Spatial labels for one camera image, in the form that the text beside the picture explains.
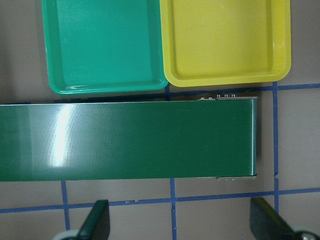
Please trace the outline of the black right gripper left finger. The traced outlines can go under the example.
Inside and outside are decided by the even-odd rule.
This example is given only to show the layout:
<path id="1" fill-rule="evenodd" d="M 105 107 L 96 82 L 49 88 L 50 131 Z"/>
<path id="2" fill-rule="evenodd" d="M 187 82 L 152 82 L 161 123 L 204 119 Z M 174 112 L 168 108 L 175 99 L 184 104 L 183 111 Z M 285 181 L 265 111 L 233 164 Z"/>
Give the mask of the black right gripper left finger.
<path id="1" fill-rule="evenodd" d="M 85 219 L 78 240 L 107 240 L 110 236 L 110 212 L 108 200 L 97 200 Z"/>

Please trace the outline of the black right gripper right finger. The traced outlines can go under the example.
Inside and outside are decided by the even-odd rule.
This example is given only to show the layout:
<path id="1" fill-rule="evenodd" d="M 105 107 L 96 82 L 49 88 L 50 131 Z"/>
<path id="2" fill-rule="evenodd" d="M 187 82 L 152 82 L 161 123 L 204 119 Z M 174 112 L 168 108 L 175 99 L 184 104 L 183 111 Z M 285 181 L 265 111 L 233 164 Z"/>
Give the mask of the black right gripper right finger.
<path id="1" fill-rule="evenodd" d="M 262 197 L 250 199 L 249 227 L 256 240 L 297 240 L 295 231 Z"/>

